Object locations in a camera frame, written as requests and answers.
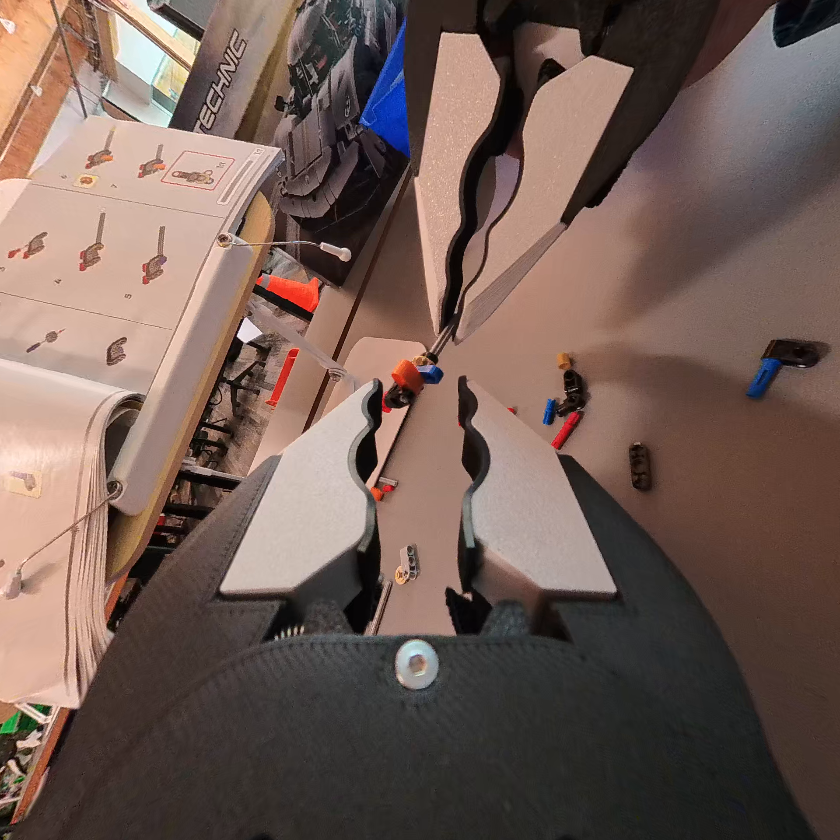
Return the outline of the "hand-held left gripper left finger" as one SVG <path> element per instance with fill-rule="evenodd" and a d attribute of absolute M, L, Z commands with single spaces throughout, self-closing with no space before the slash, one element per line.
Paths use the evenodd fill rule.
<path fill-rule="evenodd" d="M 382 382 L 345 398 L 276 458 L 219 592 L 228 597 L 352 601 L 378 577 L 366 483 L 378 464 Z"/>

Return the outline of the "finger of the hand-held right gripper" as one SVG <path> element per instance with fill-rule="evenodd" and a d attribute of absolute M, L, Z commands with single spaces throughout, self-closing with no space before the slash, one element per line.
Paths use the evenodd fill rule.
<path fill-rule="evenodd" d="M 471 335 L 515 287 L 523 247 L 504 219 L 523 93 L 509 56 L 478 34 L 441 34 L 415 196 L 427 299 L 441 333 Z"/>
<path fill-rule="evenodd" d="M 521 130 L 517 187 L 489 227 L 480 269 L 463 293 L 456 343 L 499 309 L 569 226 L 563 215 L 633 74 L 590 56 L 535 91 Z"/>

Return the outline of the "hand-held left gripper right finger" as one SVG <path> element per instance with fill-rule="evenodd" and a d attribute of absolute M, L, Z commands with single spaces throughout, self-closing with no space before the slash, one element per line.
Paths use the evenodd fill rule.
<path fill-rule="evenodd" d="M 458 378 L 458 577 L 491 605 L 608 601 L 617 586 L 549 443 L 465 375 Z"/>

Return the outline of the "small lego axle assembly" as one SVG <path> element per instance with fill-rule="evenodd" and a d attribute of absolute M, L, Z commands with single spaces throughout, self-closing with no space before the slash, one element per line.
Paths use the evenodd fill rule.
<path fill-rule="evenodd" d="M 439 357 L 452 338 L 457 323 L 457 318 L 450 319 L 430 350 L 397 364 L 392 371 L 392 385 L 382 398 L 383 413 L 412 406 L 426 385 L 436 385 L 443 380 L 445 374 L 439 366 Z"/>

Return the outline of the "black lego connector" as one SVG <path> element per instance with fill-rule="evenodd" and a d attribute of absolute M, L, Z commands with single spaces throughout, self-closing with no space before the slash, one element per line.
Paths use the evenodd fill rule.
<path fill-rule="evenodd" d="M 583 411 L 587 402 L 586 386 L 581 375 L 570 368 L 563 372 L 564 397 L 556 409 L 557 417 Z"/>

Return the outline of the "dark lego set box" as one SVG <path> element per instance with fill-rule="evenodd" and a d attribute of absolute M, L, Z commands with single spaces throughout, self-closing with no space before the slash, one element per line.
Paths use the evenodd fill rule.
<path fill-rule="evenodd" d="M 262 191 L 274 246 L 332 287 L 349 278 L 407 158 L 360 122 L 404 1 L 213 2 L 171 126 L 276 148 Z"/>

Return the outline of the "open lego instruction booklet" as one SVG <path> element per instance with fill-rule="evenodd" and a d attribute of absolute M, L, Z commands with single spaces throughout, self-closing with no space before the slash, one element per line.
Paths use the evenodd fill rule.
<path fill-rule="evenodd" d="M 2 702 L 79 707 L 109 645 L 109 479 L 276 148 L 89 118 L 2 222 Z"/>

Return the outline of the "pile of lego parts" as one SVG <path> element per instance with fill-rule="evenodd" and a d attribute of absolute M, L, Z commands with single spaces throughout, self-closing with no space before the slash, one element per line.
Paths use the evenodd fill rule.
<path fill-rule="evenodd" d="M 70 710 L 20 702 L 1 727 L 1 825 L 21 822 L 47 779 Z"/>

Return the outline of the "person's right hand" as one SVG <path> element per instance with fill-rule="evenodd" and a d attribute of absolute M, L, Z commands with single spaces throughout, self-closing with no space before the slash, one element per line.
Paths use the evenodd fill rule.
<path fill-rule="evenodd" d="M 720 1 L 706 41 L 682 89 L 688 89 L 719 67 L 774 5 L 775 1 Z"/>

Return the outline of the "blue bag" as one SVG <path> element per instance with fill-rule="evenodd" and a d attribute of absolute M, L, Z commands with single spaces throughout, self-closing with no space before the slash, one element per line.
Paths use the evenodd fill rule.
<path fill-rule="evenodd" d="M 400 27 L 360 122 L 406 158 L 411 157 L 404 78 L 406 24 Z"/>

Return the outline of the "orange plastic bar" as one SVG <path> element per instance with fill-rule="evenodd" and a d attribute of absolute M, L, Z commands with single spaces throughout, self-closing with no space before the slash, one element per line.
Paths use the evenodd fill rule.
<path fill-rule="evenodd" d="M 272 410 L 277 406 L 279 402 L 279 399 L 284 391 L 286 383 L 288 382 L 294 363 L 298 358 L 298 354 L 299 348 L 291 348 L 289 349 L 285 359 L 283 360 L 283 364 L 280 368 L 280 372 L 278 374 L 272 393 L 270 394 L 269 399 L 266 400 L 266 404 L 270 406 Z"/>

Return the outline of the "orange plastic part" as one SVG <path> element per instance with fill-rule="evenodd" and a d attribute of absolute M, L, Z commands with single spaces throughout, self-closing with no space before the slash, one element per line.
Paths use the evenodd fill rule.
<path fill-rule="evenodd" d="M 255 285 L 256 294 L 284 311 L 300 310 L 307 315 L 313 314 L 318 307 L 320 290 L 321 282 L 316 277 L 303 281 L 263 274 Z"/>

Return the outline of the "blue pin with black connector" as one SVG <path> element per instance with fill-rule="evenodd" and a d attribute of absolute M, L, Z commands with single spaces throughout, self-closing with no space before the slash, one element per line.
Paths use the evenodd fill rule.
<path fill-rule="evenodd" d="M 759 400 L 770 388 L 783 368 L 807 370 L 821 360 L 820 346 L 815 342 L 799 339 L 773 339 L 766 346 L 759 369 L 746 391 L 751 400 Z"/>

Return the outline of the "glass case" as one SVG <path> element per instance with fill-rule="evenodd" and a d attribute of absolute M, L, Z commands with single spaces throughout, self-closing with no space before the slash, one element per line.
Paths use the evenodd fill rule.
<path fill-rule="evenodd" d="M 104 76 L 102 106 L 116 119 L 166 127 L 183 92 L 188 68 L 151 39 L 162 35 L 168 46 L 193 60 L 198 41 L 157 14 L 149 2 L 123 2 L 129 18 L 93 5 L 98 28 L 99 69 Z"/>

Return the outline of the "pale flat base plate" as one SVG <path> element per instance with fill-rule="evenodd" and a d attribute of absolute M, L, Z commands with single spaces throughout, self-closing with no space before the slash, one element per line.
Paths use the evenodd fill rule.
<path fill-rule="evenodd" d="M 386 392 L 392 385 L 392 371 L 403 360 L 411 361 L 424 354 L 419 342 L 365 337 L 350 350 L 344 362 L 336 363 L 328 373 L 329 394 L 324 397 L 320 417 L 329 414 L 344 399 L 354 393 L 355 386 L 379 379 Z M 367 480 L 367 487 L 380 483 L 381 474 L 394 443 L 409 416 L 410 408 L 392 409 L 383 413 L 381 425 L 375 433 L 377 466 Z"/>

